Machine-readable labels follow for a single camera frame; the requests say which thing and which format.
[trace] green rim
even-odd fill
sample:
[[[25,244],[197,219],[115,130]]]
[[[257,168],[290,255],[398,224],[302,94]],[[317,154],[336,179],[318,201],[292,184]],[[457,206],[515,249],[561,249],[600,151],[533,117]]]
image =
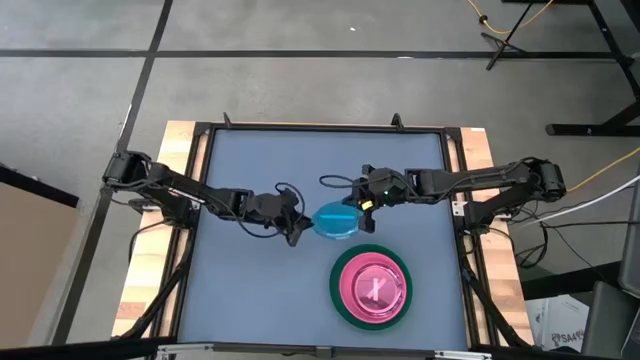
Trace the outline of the green rim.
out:
[[[357,255],[368,252],[377,252],[390,257],[398,264],[398,266],[400,266],[400,270],[402,270],[402,274],[404,275],[405,281],[407,282],[407,299],[405,300],[402,310],[400,310],[398,315],[396,315],[393,319],[382,324],[369,324],[362,320],[359,320],[358,318],[353,316],[349,312],[349,310],[347,310],[347,307],[344,305],[342,299],[340,298],[340,274],[342,274],[342,270],[344,269],[345,265],[347,265],[347,263]],[[351,249],[345,251],[344,254],[340,255],[338,260],[336,260],[336,263],[333,265],[333,268],[331,269],[331,277],[329,278],[329,291],[331,292],[331,301],[333,302],[333,306],[335,306],[340,316],[347,320],[351,325],[363,330],[370,331],[384,330],[397,324],[400,320],[402,320],[402,318],[409,310],[411,299],[413,297],[413,285],[411,282],[411,276],[409,275],[409,269],[404,264],[404,262],[400,260],[398,255],[393,253],[391,250],[380,245],[373,244],[358,245],[352,247]]]

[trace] yellow cable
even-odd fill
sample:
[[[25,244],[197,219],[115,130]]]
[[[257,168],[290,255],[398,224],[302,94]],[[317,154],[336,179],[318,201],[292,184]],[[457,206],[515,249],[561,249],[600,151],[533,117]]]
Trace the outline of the yellow cable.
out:
[[[584,184],[588,183],[589,181],[595,179],[598,175],[602,174],[603,172],[611,169],[612,167],[618,165],[619,163],[621,163],[624,160],[627,160],[628,158],[632,157],[633,155],[635,155],[636,153],[640,152],[640,147],[638,147],[637,149],[633,150],[632,152],[628,153],[627,155],[621,157],[620,159],[612,162],[611,164],[603,167],[602,169],[598,170],[598,172],[596,172],[595,174],[589,176],[588,178],[584,179],[580,184],[572,187],[571,189],[567,190],[567,192],[572,192],[575,190],[578,190],[579,188],[581,188]]]
[[[473,9],[476,11],[476,14],[478,14],[479,17],[482,17],[483,14],[480,12],[480,9],[478,9],[476,4],[474,4],[472,0],[467,0],[467,1],[469,2],[469,4],[471,4],[471,6],[473,6]],[[551,5],[553,3],[553,1],[554,0],[549,0],[549,2],[546,3],[545,6],[542,7],[542,9],[540,9],[535,15],[533,15],[531,17],[531,19],[525,21],[523,24],[518,26],[518,29],[529,25],[533,20],[535,20],[538,16],[540,16],[540,14],[542,14],[549,7],[549,5]],[[487,22],[487,20],[482,21],[482,23],[489,30],[491,30],[492,32],[494,32],[496,34],[505,35],[505,34],[511,33],[511,30],[496,30],[496,29],[494,29],[493,27],[491,27],[491,25],[489,25],[489,22]]]

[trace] tripod stand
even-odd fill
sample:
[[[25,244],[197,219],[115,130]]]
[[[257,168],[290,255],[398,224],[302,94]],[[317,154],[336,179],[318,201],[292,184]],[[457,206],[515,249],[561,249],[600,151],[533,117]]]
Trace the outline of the tripod stand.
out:
[[[493,66],[495,65],[496,61],[498,61],[498,58],[500,57],[500,55],[502,55],[502,53],[506,50],[513,50],[515,52],[518,53],[526,53],[526,51],[520,49],[517,46],[513,46],[509,43],[509,40],[511,40],[511,37],[513,36],[513,34],[515,34],[516,30],[518,30],[518,27],[520,26],[520,24],[522,23],[522,20],[524,20],[525,16],[527,16],[527,14],[529,13],[529,10],[531,9],[531,6],[533,6],[533,2],[530,2],[529,5],[527,6],[527,8],[524,10],[524,12],[522,13],[522,15],[520,15],[520,18],[518,19],[518,22],[516,22],[516,24],[513,26],[513,29],[511,29],[511,31],[509,32],[509,35],[507,35],[507,38],[502,40],[499,39],[493,35],[489,35],[485,32],[481,32],[480,35],[485,38],[485,39],[489,39],[492,40],[497,46],[498,46],[498,50],[495,52],[495,54],[493,54],[493,57],[491,58],[491,60],[489,60],[489,64],[487,64],[487,71],[490,71]],[[480,23],[483,24],[485,21],[487,20],[487,16],[483,15],[480,17]]]

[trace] white cable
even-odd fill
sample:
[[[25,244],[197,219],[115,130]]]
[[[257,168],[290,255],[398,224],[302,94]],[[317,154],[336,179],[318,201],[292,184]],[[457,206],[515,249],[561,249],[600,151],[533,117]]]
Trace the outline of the white cable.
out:
[[[634,182],[636,182],[636,181],[638,181],[638,180],[640,180],[640,175],[638,175],[638,176],[634,177],[633,179],[629,180],[626,184],[624,184],[624,185],[620,186],[619,188],[614,189],[614,190],[612,190],[612,191],[610,191],[610,192],[608,192],[608,193],[606,193],[606,194],[604,194],[604,195],[600,196],[600,197],[599,197],[599,198],[597,198],[597,199],[593,199],[593,200],[589,201],[588,203],[584,203],[584,204],[582,204],[582,205],[580,205],[580,206],[576,206],[576,207],[573,207],[573,208],[571,208],[571,209],[567,209],[567,210],[565,210],[565,211],[561,211],[561,212],[559,212],[559,213],[555,213],[555,214],[551,214],[551,215],[549,215],[549,216],[545,216],[545,217],[543,217],[542,219],[538,219],[538,220],[534,220],[534,221],[528,222],[528,223],[526,223],[526,224],[524,224],[524,225],[520,226],[520,227],[519,227],[519,228],[517,228],[517,229],[522,229],[522,228],[525,228],[525,227],[527,227],[527,226],[529,226],[529,225],[537,224],[537,223],[539,223],[539,222],[541,222],[541,221],[547,221],[547,220],[549,220],[549,219],[553,219],[553,218],[556,218],[556,217],[558,217],[558,216],[566,215],[566,214],[568,214],[568,213],[570,213],[570,212],[574,212],[574,211],[576,211],[576,210],[580,210],[580,209],[582,209],[582,208],[586,208],[587,206],[593,205],[593,204],[597,203],[597,202],[598,202],[598,201],[600,201],[600,200],[604,200],[604,199],[608,198],[609,196],[611,196],[611,195],[613,195],[613,194],[615,194],[615,193],[617,193],[617,192],[621,191],[622,189],[626,188],[627,186],[629,186],[629,185],[633,184]]]

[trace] metal stand leg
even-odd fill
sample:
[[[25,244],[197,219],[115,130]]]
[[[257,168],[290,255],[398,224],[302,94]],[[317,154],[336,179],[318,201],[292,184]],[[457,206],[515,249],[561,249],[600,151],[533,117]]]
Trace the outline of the metal stand leg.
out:
[[[511,40],[511,37],[513,36],[513,34],[516,32],[516,30],[518,30],[518,27],[520,26],[520,23],[522,23],[522,20],[524,20],[524,17],[527,16],[527,13],[529,12],[529,10],[531,9],[531,7],[533,6],[533,3],[529,3],[529,5],[527,6],[527,8],[524,10],[524,12],[522,13],[522,15],[520,15],[520,18],[518,19],[518,22],[516,22],[516,24],[513,26],[513,29],[511,29],[511,32],[509,32],[509,35],[507,35],[507,38],[504,40],[498,39],[495,36],[491,36],[487,33],[480,33],[480,35],[482,37],[484,37],[485,39],[490,39],[493,40],[496,44],[500,44],[500,47],[498,48],[498,51],[496,51],[495,54],[493,54],[493,58],[491,58],[491,60],[489,61],[489,64],[487,64],[487,71],[490,71],[493,68],[493,65],[495,65],[496,61],[498,61],[498,58],[500,57],[500,55],[502,54],[502,52],[504,52],[504,50],[506,48],[518,51],[518,52],[526,52],[516,46],[513,46],[511,44],[509,44],[509,40]]]

